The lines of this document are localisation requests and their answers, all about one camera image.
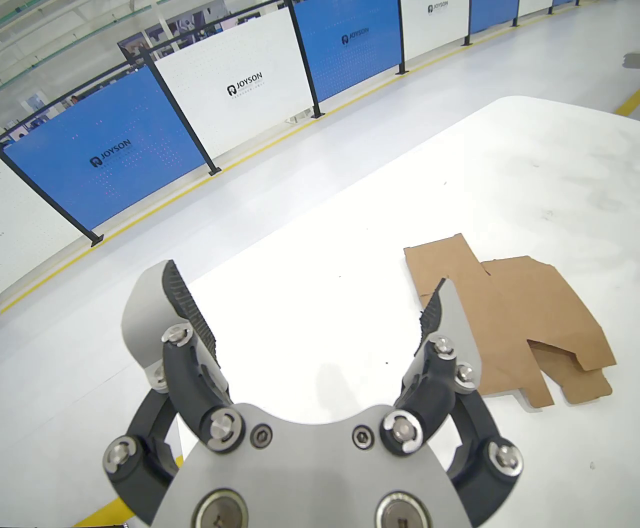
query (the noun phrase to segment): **black metal post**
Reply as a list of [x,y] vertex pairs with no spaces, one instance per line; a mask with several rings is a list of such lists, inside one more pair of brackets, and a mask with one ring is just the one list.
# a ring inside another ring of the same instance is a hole
[[404,67],[404,27],[402,21],[402,0],[398,0],[398,20],[400,22],[400,64],[396,75],[404,75],[406,69]]
[[517,28],[518,27],[518,14],[520,13],[520,0],[518,0],[518,10],[516,11],[516,17],[513,19],[513,24],[511,25],[512,28]]
[[213,176],[216,172],[220,172],[221,169],[216,167],[216,165],[213,163],[213,160],[211,159],[206,149],[202,145],[200,138],[196,135],[196,132],[193,130],[191,123],[189,123],[186,115],[184,115],[182,108],[180,108],[180,105],[175,100],[175,97],[171,93],[171,90],[169,90],[169,87],[166,85],[164,78],[160,74],[160,71],[158,71],[156,63],[154,63],[153,59],[151,58],[151,55],[149,55],[149,52],[146,49],[142,49],[141,55],[145,64],[147,65],[147,68],[149,68],[149,71],[151,71],[151,74],[154,76],[154,79],[158,83],[158,86],[160,86],[160,90],[162,90],[162,93],[169,101],[171,108],[173,108],[173,111],[178,116],[178,119],[182,123],[182,126],[184,126],[184,128],[187,130],[187,133],[189,134],[191,141],[193,141],[199,153],[204,158],[204,161],[207,163],[207,165],[209,165],[209,168],[211,169],[209,171],[209,174]]
[[314,114],[313,117],[318,119],[324,114],[320,112],[320,104],[318,103],[318,96],[316,94],[316,86],[314,79],[311,76],[311,68],[309,67],[309,60],[307,59],[307,51],[305,50],[305,43],[302,41],[302,33],[300,33],[300,25],[298,24],[298,17],[296,16],[296,10],[293,7],[292,0],[285,0],[285,4],[289,9],[289,15],[291,16],[291,23],[293,24],[293,30],[296,32],[296,40],[298,41],[298,47],[300,48],[300,56],[302,57],[302,64],[305,66],[305,73],[307,74],[307,82],[309,83],[309,90],[311,91],[311,99],[314,102]]
[[4,161],[4,163],[9,167],[13,172],[15,172],[16,176],[20,178],[23,182],[25,182],[31,189],[33,189],[36,194],[42,198],[45,202],[47,202],[51,207],[53,207],[58,213],[60,213],[64,219],[69,222],[73,227],[78,229],[80,233],[86,236],[91,241],[91,247],[99,244],[104,239],[104,235],[98,236],[93,231],[84,227],[80,222],[78,222],[73,216],[71,216],[64,207],[62,207],[58,202],[56,202],[51,196],[49,196],[42,188],[31,178],[29,178],[24,170],[18,167],[13,159],[9,157],[9,155],[2,149],[0,149],[0,159]]
[[467,29],[467,36],[465,37],[465,41],[462,43],[463,46],[471,46],[471,4],[473,0],[469,0],[469,27]]

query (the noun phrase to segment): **railing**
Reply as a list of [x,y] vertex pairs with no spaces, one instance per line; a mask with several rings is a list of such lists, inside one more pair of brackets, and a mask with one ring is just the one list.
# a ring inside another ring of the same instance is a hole
[[[459,39],[469,44],[472,33],[510,20],[517,25],[518,17],[537,10],[552,13],[558,3],[268,0],[132,56],[0,136],[11,143],[0,152],[0,182],[19,178],[35,192],[27,195],[27,187],[14,183],[8,194],[0,192],[0,217],[14,214],[18,202],[27,204],[22,209],[30,219],[16,225],[15,218],[0,218],[3,229],[10,226],[0,237],[0,255],[12,261],[0,292],[74,233],[99,243],[106,220],[199,166],[215,173],[215,158],[291,116],[312,108],[320,117],[321,103],[350,86],[390,68],[404,74],[406,60]],[[272,4],[278,9],[251,18]],[[244,18],[247,23],[216,29]],[[201,40],[173,51],[171,44],[192,36]],[[154,61],[154,51],[165,56]],[[57,103],[123,73],[15,137]],[[43,238],[51,243],[23,258],[24,241]]]

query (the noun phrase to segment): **cardboard flap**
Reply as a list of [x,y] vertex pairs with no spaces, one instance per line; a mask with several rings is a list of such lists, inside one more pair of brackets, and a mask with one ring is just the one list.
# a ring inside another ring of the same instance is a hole
[[616,364],[602,328],[556,268],[531,257],[482,266],[527,339],[575,354],[586,371]]
[[542,371],[560,385],[569,403],[585,403],[613,392],[601,369],[585,371],[574,354],[535,342],[531,351]]
[[455,283],[483,361],[480,393],[523,389],[533,407],[553,405],[526,339],[464,237],[405,248],[404,254],[423,307],[441,278]]

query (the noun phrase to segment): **white table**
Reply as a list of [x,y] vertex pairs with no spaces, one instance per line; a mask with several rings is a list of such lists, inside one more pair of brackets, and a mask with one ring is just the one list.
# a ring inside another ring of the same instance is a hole
[[[511,394],[486,399],[525,456],[518,486],[486,525],[636,526],[639,221],[640,123],[508,97],[191,289],[235,402],[329,422],[398,396],[420,336],[404,247],[462,232],[479,260],[553,264],[609,338],[620,365],[605,371],[614,393],[570,406],[547,379],[551,408],[533,412]],[[448,465],[458,442],[448,423],[430,444]]]

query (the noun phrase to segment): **white floor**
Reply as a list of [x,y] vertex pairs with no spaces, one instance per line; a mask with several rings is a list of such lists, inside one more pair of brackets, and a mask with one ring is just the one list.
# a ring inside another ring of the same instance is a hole
[[639,1],[603,0],[476,44],[223,174],[3,314],[0,525],[69,526],[114,497],[102,453],[148,388],[120,336],[143,269],[173,258],[192,282],[499,97],[614,110],[640,87],[621,67],[638,20]]

